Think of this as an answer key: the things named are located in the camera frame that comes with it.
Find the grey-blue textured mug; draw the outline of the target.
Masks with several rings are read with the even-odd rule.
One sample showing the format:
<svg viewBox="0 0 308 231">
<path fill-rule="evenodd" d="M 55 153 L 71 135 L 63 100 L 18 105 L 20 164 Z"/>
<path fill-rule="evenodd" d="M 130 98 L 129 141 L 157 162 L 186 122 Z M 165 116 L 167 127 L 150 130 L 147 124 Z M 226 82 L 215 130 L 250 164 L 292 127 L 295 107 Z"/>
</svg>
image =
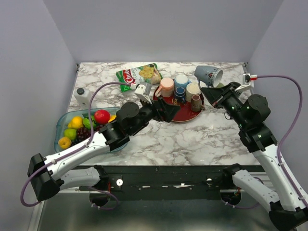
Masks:
<svg viewBox="0 0 308 231">
<path fill-rule="evenodd" d="M 222 79 L 223 70 L 214 66 L 199 65 L 195 69 L 194 76 L 208 87 L 216 88 Z"/>
</svg>

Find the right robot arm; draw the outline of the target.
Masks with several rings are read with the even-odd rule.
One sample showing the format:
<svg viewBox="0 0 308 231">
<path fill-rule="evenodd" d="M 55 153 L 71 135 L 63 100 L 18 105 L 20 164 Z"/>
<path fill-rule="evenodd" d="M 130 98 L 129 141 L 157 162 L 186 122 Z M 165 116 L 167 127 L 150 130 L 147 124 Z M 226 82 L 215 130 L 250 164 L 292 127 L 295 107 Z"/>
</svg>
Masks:
<svg viewBox="0 0 308 231">
<path fill-rule="evenodd" d="M 213 107 L 225 109 L 236 122 L 241 142 L 261 164 L 274 189 L 262 184 L 239 164 L 224 169 L 222 185 L 247 192 L 265 208 L 278 230 L 290 231 L 308 220 L 308 194 L 283 158 L 275 136 L 264 124 L 270 114 L 267 99 L 253 94 L 242 103 L 236 91 L 239 86 L 231 82 L 222 88 L 203 87 L 200 91 Z"/>
</svg>

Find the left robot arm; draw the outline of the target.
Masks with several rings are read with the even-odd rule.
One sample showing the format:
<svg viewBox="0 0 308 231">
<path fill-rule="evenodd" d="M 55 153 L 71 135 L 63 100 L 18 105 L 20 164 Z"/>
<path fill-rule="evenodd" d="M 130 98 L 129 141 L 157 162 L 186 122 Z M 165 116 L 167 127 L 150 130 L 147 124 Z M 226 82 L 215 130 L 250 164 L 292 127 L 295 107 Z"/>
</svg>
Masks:
<svg viewBox="0 0 308 231">
<path fill-rule="evenodd" d="M 70 170 L 128 143 L 130 136 L 148 126 L 151 120 L 171 122 L 179 110 L 179 105 L 168 104 L 162 98 L 143 103 L 142 107 L 127 102 L 117 111 L 115 120 L 92 133 L 83 142 L 46 157 L 41 154 L 32 156 L 27 183 L 32 185 L 39 202 L 50 199 L 67 185 L 75 186 L 74 180 L 64 178 Z"/>
</svg>

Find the light green mug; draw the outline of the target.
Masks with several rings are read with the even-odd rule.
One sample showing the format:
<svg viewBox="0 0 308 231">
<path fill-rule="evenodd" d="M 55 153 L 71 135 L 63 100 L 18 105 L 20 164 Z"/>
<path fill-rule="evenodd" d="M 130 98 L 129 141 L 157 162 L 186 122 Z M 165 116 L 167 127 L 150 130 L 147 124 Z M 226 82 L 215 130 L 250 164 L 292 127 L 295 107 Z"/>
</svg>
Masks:
<svg viewBox="0 0 308 231">
<path fill-rule="evenodd" d="M 216 86 L 216 88 L 222 88 L 222 87 L 224 87 L 224 86 L 225 86 L 224 84 L 219 83 L 219 84 Z"/>
</svg>

